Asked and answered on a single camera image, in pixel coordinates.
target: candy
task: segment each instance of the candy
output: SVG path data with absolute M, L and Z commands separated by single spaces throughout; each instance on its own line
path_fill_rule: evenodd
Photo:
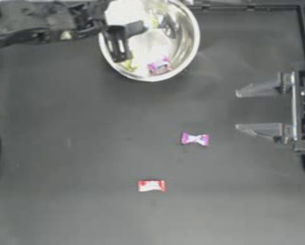
M 202 135 L 190 135 L 187 132 L 183 132 L 182 136 L 182 144 L 187 145 L 190 143 L 198 143 L 203 146 L 208 146 L 208 135 L 202 134 Z
M 140 180 L 138 181 L 138 191 L 147 192 L 151 190 L 167 191 L 167 181 L 164 180 Z
M 147 65 L 148 71 L 151 75 L 160 75 L 168 71 L 171 71 L 171 65 L 168 57 L 164 56 L 164 58 L 151 64 Z

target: black tabletop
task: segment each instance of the black tabletop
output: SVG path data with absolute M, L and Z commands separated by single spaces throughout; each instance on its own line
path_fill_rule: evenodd
M 303 60 L 295 13 L 198 18 L 198 57 L 159 83 L 123 78 L 96 38 L 2 51 L 0 245 L 305 244 L 300 161 L 235 130 L 291 120 L 290 98 L 235 89 Z M 147 178 L 167 192 L 139 193 Z

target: red candy wrapper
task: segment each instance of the red candy wrapper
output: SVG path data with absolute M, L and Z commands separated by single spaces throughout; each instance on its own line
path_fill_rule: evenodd
M 147 192 L 151 190 L 167 191 L 167 181 L 164 180 L 140 180 L 138 181 L 138 191 Z

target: metal bowl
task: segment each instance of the metal bowl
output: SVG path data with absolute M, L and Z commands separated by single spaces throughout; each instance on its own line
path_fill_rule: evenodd
M 166 80 L 187 68 L 198 54 L 199 22 L 190 9 L 178 0 L 138 0 L 139 7 L 135 8 L 134 1 L 130 0 L 127 5 L 114 8 L 139 16 L 148 28 L 146 33 L 130 39 L 134 59 L 122 63 L 112 61 L 102 34 L 100 48 L 111 67 L 127 78 L 151 82 Z M 108 24 L 112 22 L 112 15 L 122 15 L 122 12 L 118 14 L 110 8 Z

